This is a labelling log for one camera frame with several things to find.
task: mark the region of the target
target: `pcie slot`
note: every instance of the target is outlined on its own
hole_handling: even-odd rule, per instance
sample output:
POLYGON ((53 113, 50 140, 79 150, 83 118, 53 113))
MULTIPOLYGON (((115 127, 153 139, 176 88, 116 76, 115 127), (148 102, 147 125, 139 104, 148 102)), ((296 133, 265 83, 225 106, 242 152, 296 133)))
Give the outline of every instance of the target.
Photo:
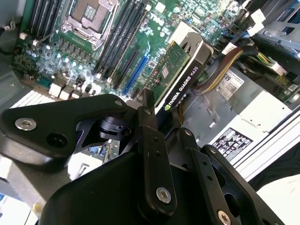
POLYGON ((103 73, 105 74, 105 69, 107 68, 107 61, 108 59, 110 58, 110 56, 112 54, 115 53, 117 49, 117 45, 120 44, 120 37, 121 35, 124 33, 124 30, 128 27, 129 25, 129 21, 130 21, 130 18, 132 16, 132 14, 134 13, 135 10, 137 10, 137 7, 138 5, 136 4, 133 4, 134 7, 131 7, 129 9, 129 12, 127 12, 125 14, 125 16, 123 18, 121 18, 121 24, 119 25, 119 29, 117 29, 117 31, 115 32, 115 34, 113 34, 113 38, 112 38, 112 42, 109 43, 109 49, 108 51, 106 51, 104 54, 103 54, 103 58, 101 59, 101 70, 103 71, 103 73))
POLYGON ((140 61, 139 65, 136 67, 134 73, 132 74, 131 78, 127 82, 127 84, 126 84, 126 86, 125 86, 125 88, 123 90, 123 95, 128 94, 131 86, 135 83, 136 79, 138 78, 138 76, 140 75, 142 69, 144 68, 145 64, 147 63, 148 59, 149 58, 147 56, 144 56, 142 58, 142 60, 140 61))
POLYGON ((121 50, 124 50, 126 48, 126 45, 128 44, 128 41, 131 39, 131 35, 134 33, 137 24, 139 23, 139 18, 141 18, 142 12, 140 11, 142 9, 142 6, 139 6, 136 9, 136 14, 134 14, 133 18, 128 22, 127 27, 124 29, 123 33, 121 34, 117 45, 115 49, 113 50, 113 53, 109 56, 106 65, 104 66, 103 70, 108 71, 108 76, 113 71, 112 64, 114 62, 118 62, 121 56, 121 50))
POLYGON ((118 78, 117 82, 114 85, 114 89, 117 89, 119 87, 119 85, 121 84, 122 80, 124 79, 124 77, 126 76, 129 68, 132 66, 133 62, 135 61, 136 56, 138 55, 139 50, 135 49, 131 58, 126 62, 126 64, 124 65, 122 71, 121 71, 121 75, 118 78))
POLYGON ((115 25, 115 29, 112 31, 111 36, 108 38, 107 45, 104 47, 103 53, 100 56, 99 63, 97 65, 98 68, 102 67, 104 59, 110 53, 110 51, 112 49, 112 45, 114 44, 114 41, 117 38, 117 35, 121 32, 121 29, 124 26, 124 24, 123 24, 124 17, 127 15, 127 12, 132 8, 133 5, 134 5, 133 1, 126 2, 126 6, 122 11, 121 16, 119 17, 117 24, 115 25))

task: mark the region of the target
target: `cable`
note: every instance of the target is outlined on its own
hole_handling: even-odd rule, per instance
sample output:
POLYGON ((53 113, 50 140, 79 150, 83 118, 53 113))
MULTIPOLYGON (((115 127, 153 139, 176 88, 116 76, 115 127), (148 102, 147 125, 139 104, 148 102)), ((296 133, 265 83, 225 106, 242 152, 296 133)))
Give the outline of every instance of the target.
POLYGON ((206 81, 193 87, 192 92, 195 95, 205 95, 214 90, 223 80, 224 75, 232 64, 242 55, 257 56, 259 54, 256 47, 243 46, 231 50, 222 60, 216 71, 207 77, 206 81))
MULTIPOLYGON (((5 32, 5 28, 0 28, 0 37, 2 36, 2 34, 5 32)), ((14 52, 7 52, 7 51, 4 51, 1 47, 0 47, 0 53, 3 54, 3 55, 13 55, 14 52)))

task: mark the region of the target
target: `metal rivet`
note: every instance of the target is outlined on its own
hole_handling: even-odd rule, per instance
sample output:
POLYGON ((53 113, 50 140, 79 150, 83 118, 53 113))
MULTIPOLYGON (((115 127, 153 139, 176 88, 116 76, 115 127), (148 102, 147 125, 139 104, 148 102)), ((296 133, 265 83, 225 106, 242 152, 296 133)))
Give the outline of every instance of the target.
POLYGON ((187 134, 188 136, 191 136, 191 135, 192 135, 192 133, 191 133, 189 130, 185 130, 185 132, 186 132, 186 134, 187 134))
POLYGON ((164 187, 159 187, 156 189, 156 196, 163 203, 169 204, 171 202, 171 194, 164 187))
POLYGON ((15 126, 24 131, 31 131, 37 127, 37 123, 33 119, 19 118, 15 121, 15 126))
POLYGON ((145 109, 145 112, 146 112, 148 115, 151 115, 151 112, 150 112, 148 109, 145 109))
POLYGON ((210 148, 210 151, 211 151, 212 153, 214 153, 214 154, 217 153, 217 150, 215 150, 214 148, 210 148))
POLYGON ((217 216, 219 217, 219 220, 224 224, 224 225, 230 225, 230 218, 227 216, 227 214, 223 211, 218 211, 217 216))
POLYGON ((117 104, 117 105, 119 105, 119 106, 122 106, 122 105, 123 105, 119 100, 115 100, 114 102, 115 102, 115 104, 117 104))

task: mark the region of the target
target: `ram slot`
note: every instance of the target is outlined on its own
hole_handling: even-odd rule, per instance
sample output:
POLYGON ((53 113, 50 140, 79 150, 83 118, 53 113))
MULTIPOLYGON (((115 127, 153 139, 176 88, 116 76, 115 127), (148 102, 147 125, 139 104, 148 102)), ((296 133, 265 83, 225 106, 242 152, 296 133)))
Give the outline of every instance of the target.
POLYGON ((135 49, 132 56, 130 57, 130 59, 127 60, 126 64, 124 65, 122 71, 121 71, 121 75, 118 78, 117 82, 114 85, 114 89, 118 89, 118 87, 120 86, 120 84, 122 83, 124 77, 126 76, 129 68, 132 66, 133 62, 135 61, 136 56, 138 55, 139 50, 135 49))
POLYGON ((108 77, 108 75, 106 74, 106 70, 108 68, 107 62, 113 56, 115 56, 116 51, 118 51, 118 47, 120 46, 120 42, 121 42, 122 36, 128 30, 128 27, 130 26, 130 21, 131 21, 130 19, 132 18, 132 15, 134 14, 134 12, 137 9, 138 9, 138 5, 135 5, 134 8, 131 8, 130 12, 128 13, 128 15, 126 16, 126 18, 124 18, 124 21, 121 24, 122 25, 122 29, 120 29, 120 31, 115 34, 115 38, 113 39, 113 43, 110 46, 110 51, 107 52, 106 56, 104 56, 104 58, 102 59, 102 68, 101 68, 101 70, 102 70, 102 73, 105 74, 106 77, 108 77))
POLYGON ((144 11, 139 10, 138 14, 136 15, 136 17, 134 18, 134 21, 131 23, 132 26, 130 27, 130 29, 128 30, 128 33, 125 35, 125 38, 122 39, 121 44, 120 44, 120 48, 119 50, 116 52, 116 55, 113 56, 112 58, 110 58, 110 64, 109 67, 107 68, 108 72, 108 76, 112 77, 113 76, 113 71, 114 68, 117 66, 119 60, 121 60, 122 57, 122 53, 126 50, 129 41, 132 39, 132 36, 134 35, 136 29, 138 28, 138 25, 140 24, 140 20, 143 17, 144 11))
POLYGON ((142 58, 142 60, 140 61, 140 63, 137 65, 134 73, 132 74, 131 78, 129 79, 129 81, 127 82, 124 90, 123 90, 123 95, 126 95, 128 94, 131 86, 135 83, 136 79, 139 77, 142 69, 144 68, 145 64, 147 63, 148 61, 148 57, 144 56, 142 58))
POLYGON ((55 28, 55 22, 56 18, 58 16, 58 13, 60 11, 60 7, 62 6, 62 0, 57 0, 56 7, 54 9, 53 14, 51 15, 50 24, 47 27, 47 30, 45 32, 45 36, 49 35, 51 32, 53 32, 53 29, 55 28))
POLYGON ((127 24, 125 26, 125 29, 123 30, 123 32, 121 33, 121 35, 118 38, 118 41, 116 42, 116 46, 114 47, 113 52, 110 54, 110 56, 107 59, 105 65, 103 66, 103 71, 108 76, 111 74, 112 69, 113 69, 112 63, 114 61, 118 62, 118 60, 120 59, 120 56, 121 56, 120 49, 122 49, 122 47, 124 47, 124 48, 126 47, 126 45, 124 45, 125 40, 127 38, 128 38, 128 40, 130 40, 129 33, 133 33, 134 32, 135 26, 139 22, 138 19, 141 18, 140 10, 141 10, 141 6, 135 7, 135 10, 134 10, 135 13, 128 20, 128 22, 127 22, 127 24))
POLYGON ((43 28, 46 27, 47 22, 49 21, 48 13, 51 12, 51 1, 52 0, 45 0, 45 4, 42 8, 42 13, 40 15, 39 25, 36 32, 36 38, 40 39, 42 37, 43 28))
POLYGON ((119 17, 119 20, 111 34, 111 36, 108 38, 107 40, 107 44, 103 49, 103 52, 99 58, 99 62, 96 66, 96 68, 98 68, 98 72, 101 71, 102 66, 104 65, 107 57, 109 57, 110 53, 112 52, 112 49, 115 45, 115 41, 117 40, 118 35, 122 32, 126 19, 127 17, 129 17, 129 13, 131 12, 131 10, 133 9, 133 6, 135 5, 135 3, 133 1, 127 1, 126 2, 126 6, 124 8, 124 10, 121 13, 121 16, 119 17))
POLYGON ((34 33, 34 28, 37 25, 38 17, 39 17, 39 9, 41 8, 43 1, 42 0, 35 0, 33 9, 31 11, 31 18, 29 23, 29 31, 30 34, 34 33))

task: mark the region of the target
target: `barcode sticker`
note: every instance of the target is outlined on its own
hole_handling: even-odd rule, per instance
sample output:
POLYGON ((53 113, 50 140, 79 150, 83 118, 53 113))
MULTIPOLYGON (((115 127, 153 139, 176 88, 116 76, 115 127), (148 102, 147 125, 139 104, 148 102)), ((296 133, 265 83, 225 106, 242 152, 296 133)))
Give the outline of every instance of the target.
POLYGON ((251 18, 255 23, 262 23, 266 20, 266 17, 264 16, 260 8, 251 15, 251 18))
POLYGON ((241 78, 229 70, 219 85, 219 92, 226 100, 229 100, 243 83, 244 81, 241 78))
POLYGON ((293 91, 295 91, 297 88, 298 88, 298 85, 292 84, 292 85, 289 87, 289 90, 293 92, 293 91))
POLYGON ((223 55, 227 55, 231 50, 237 48, 233 43, 229 42, 226 48, 222 51, 223 55))

